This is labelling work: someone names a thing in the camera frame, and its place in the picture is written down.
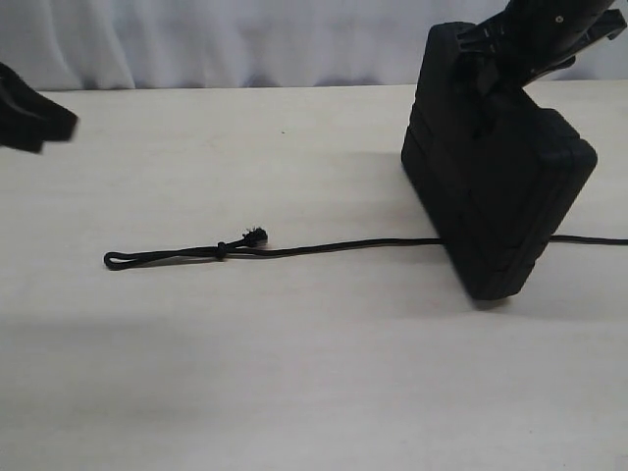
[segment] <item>black rope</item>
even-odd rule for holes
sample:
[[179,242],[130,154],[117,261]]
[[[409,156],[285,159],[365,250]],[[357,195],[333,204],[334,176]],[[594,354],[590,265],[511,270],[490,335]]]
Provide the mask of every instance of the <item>black rope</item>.
[[[554,235],[552,242],[576,243],[585,245],[628,245],[628,239],[582,237],[577,235]],[[268,242],[268,234],[261,228],[253,229],[242,239],[231,243],[220,242],[215,246],[185,248],[183,250],[165,250],[157,252],[121,253],[109,252],[105,255],[105,265],[110,270],[121,271],[142,265],[174,258],[217,260],[227,258],[284,258],[315,253],[340,252],[370,247],[411,247],[421,245],[443,245],[439,238],[373,238],[348,242],[327,243],[306,247],[270,250],[259,248]]]

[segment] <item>white wall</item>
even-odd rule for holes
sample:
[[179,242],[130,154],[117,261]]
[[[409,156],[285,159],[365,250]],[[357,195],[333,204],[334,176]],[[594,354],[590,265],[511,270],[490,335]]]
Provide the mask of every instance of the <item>white wall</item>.
[[[1,0],[0,61],[46,89],[412,83],[430,25],[505,3]],[[628,79],[626,57],[628,33],[552,77]]]

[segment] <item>black plastic case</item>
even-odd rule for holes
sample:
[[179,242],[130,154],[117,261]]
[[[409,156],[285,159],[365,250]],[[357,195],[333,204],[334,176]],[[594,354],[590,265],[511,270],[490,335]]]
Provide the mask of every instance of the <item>black plastic case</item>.
[[496,300],[522,289],[598,157],[522,89],[478,100],[461,84],[472,26],[432,28],[402,162],[468,293]]

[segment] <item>white table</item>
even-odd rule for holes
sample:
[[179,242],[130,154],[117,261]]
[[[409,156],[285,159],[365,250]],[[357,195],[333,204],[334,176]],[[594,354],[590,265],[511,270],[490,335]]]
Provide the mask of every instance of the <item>white table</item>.
[[[51,95],[77,140],[0,150],[0,469],[624,469],[628,249],[553,245],[487,310],[439,247],[104,269],[253,225],[432,236],[413,90]],[[628,236],[628,82],[531,92],[600,153],[561,232]]]

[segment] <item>black cable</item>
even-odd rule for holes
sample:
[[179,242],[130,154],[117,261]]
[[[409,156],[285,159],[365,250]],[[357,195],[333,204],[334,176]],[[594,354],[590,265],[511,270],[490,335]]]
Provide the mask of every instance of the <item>black cable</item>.
[[[581,237],[576,235],[554,235],[552,242],[577,243],[586,245],[628,245],[628,239]],[[215,246],[185,248],[183,250],[165,250],[157,252],[121,253],[109,252],[105,255],[105,265],[110,270],[121,271],[149,263],[173,258],[225,260],[228,257],[284,258],[315,253],[339,252],[369,247],[383,246],[420,246],[443,245],[439,238],[373,238],[349,242],[327,243],[307,247],[270,250],[259,248],[268,242],[268,234],[261,228],[253,229],[242,239],[231,243],[220,242]]]

